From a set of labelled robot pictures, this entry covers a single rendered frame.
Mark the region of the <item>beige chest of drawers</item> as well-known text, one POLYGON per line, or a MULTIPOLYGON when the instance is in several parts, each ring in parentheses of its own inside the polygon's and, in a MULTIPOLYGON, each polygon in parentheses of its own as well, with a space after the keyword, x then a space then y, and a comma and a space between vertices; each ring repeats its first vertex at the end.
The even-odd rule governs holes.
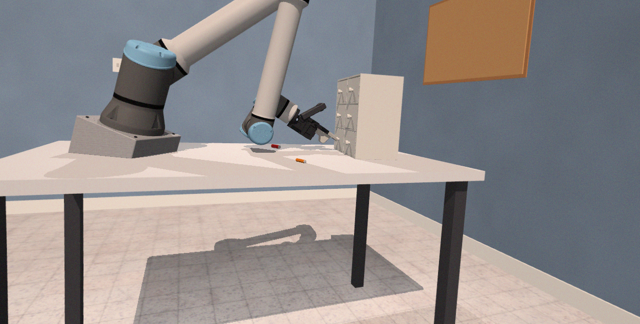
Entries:
POLYGON ((356 131, 355 159, 398 160, 400 122, 402 117, 403 79, 404 76, 359 74, 339 79, 338 82, 360 76, 359 96, 357 102, 338 103, 336 105, 358 105, 357 127, 355 129, 336 126, 345 130, 356 131))

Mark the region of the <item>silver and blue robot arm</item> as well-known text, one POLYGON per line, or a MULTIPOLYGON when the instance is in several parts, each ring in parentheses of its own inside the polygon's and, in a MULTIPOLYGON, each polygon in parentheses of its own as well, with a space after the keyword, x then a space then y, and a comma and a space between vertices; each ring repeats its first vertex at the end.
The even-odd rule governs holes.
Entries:
POLYGON ((99 121, 128 134, 162 136, 163 109, 171 82, 189 75, 191 65, 278 11, 258 95, 239 128, 255 144, 267 144, 274 135, 275 117, 288 123, 297 112, 298 105, 281 92, 301 14, 309 2, 234 0, 172 40, 160 39, 154 44, 127 41, 114 95, 99 121))

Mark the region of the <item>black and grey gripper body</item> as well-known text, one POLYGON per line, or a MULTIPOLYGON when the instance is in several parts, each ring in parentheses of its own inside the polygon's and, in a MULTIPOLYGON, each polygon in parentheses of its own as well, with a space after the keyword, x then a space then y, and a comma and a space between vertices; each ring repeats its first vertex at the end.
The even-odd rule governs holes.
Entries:
MULTIPOLYGON (((298 134, 301 134, 302 136, 306 137, 311 141, 311 139, 315 135, 315 132, 317 131, 317 127, 316 127, 317 125, 314 125, 312 123, 314 120, 310 117, 308 117, 306 120, 302 120, 302 117, 298 116, 299 112, 300 112, 300 109, 297 109, 297 113, 295 113, 294 117, 290 120, 287 126, 289 126, 291 129, 297 131, 298 134)), ((317 122, 317 121, 314 121, 314 122, 317 122)))

